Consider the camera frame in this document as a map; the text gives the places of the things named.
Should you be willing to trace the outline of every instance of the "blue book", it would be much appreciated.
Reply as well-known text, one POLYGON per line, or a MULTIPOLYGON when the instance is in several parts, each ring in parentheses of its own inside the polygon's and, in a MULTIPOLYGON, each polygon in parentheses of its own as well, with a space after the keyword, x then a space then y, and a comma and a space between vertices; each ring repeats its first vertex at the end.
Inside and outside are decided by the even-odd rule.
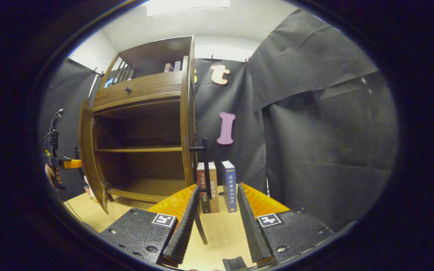
POLYGON ((235 178, 235 166, 230 161, 222 161, 222 183, 224 185, 224 199, 227 211, 237 211, 237 186, 235 178))

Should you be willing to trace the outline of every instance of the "decorative letter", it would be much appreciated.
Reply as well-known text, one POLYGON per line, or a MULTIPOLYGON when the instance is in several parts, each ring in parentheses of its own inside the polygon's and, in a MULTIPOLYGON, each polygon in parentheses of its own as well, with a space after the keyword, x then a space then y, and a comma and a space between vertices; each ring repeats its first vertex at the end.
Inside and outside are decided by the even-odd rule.
POLYGON ((225 69, 224 65, 215 65, 211 66, 212 71, 212 82, 219 85, 225 85, 227 84, 227 79, 224 79, 224 74, 230 74, 231 71, 228 69, 225 69))
POLYGON ((221 145, 230 145, 234 142, 232 140, 232 122, 234 122, 235 115, 231 113, 221 113, 222 128, 220 129, 220 137, 217 143, 221 145))

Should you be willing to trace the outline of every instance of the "brown book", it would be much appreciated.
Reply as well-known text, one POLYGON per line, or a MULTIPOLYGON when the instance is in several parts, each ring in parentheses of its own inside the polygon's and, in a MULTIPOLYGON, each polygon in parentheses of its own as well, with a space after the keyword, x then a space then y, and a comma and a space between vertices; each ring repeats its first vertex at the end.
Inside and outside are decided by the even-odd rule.
POLYGON ((210 175, 210 193, 212 199, 210 200, 210 212, 219 212, 219 197, 217 197, 217 169, 214 162, 209 163, 209 175, 210 175))
MULTIPOLYGON (((197 181, 198 181, 199 188, 207 188, 207 184, 205 182, 205 169, 203 163, 199 163, 197 165, 197 181)), ((200 209, 202 210, 202 213, 209 214, 210 201, 209 201, 209 197, 207 196, 207 192, 200 192, 199 198, 200 198, 200 209)))

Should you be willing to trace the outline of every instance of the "open cabinet door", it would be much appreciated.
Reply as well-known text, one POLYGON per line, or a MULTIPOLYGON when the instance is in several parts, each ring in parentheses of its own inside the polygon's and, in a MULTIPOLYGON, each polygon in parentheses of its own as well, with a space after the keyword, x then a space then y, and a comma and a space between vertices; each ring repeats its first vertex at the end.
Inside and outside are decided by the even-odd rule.
POLYGON ((95 153, 93 152, 93 110, 90 108, 88 99, 85 99, 81 104, 81 112, 79 114, 79 148, 88 185, 93 191, 96 200, 100 203, 100 206, 108 214, 105 187, 98 175, 95 153))

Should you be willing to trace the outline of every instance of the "black fabric curtain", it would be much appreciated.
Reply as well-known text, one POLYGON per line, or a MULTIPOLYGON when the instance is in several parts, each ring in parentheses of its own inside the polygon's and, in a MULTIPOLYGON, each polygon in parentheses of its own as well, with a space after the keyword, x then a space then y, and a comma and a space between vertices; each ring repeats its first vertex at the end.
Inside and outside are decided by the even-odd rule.
POLYGON ((270 195, 333 230, 379 197, 398 146, 386 80, 341 32, 307 12, 277 26, 251 56, 270 195))
MULTIPOLYGON (((41 142, 49 131, 53 115, 60 108, 64 109, 63 116, 57 119, 56 124, 56 129, 60 132, 58 156, 75 157, 74 146, 78 146, 81 103, 84 98, 88 98, 95 76, 96 74, 91 69, 74 61, 65 61, 50 80, 47 88, 42 90, 45 95, 41 101, 43 106, 38 123, 41 142)), ((93 91, 91 91, 90 104, 93 104, 100 82, 101 76, 97 76, 93 91)), ((48 149, 48 140, 42 146, 41 171, 43 172, 45 165, 43 153, 45 149, 48 149)), ((60 175, 62 185, 67 188, 67 191, 58 193, 62 201, 67 201, 85 192, 86 183, 77 169, 60 170, 60 175)))
MULTIPOLYGON (((219 167, 220 161, 229 160, 236 167, 236 177, 262 192, 266 191, 266 147, 261 110, 252 109, 252 79, 243 62, 231 60, 196 59, 195 125, 197 144, 208 138, 209 159, 219 167), (225 65, 230 74, 224 74, 227 84, 212 82, 213 65, 225 65), (222 120, 220 113, 235 115, 231 145, 217 144, 222 120)), ((217 170, 222 185, 220 170, 217 170)))

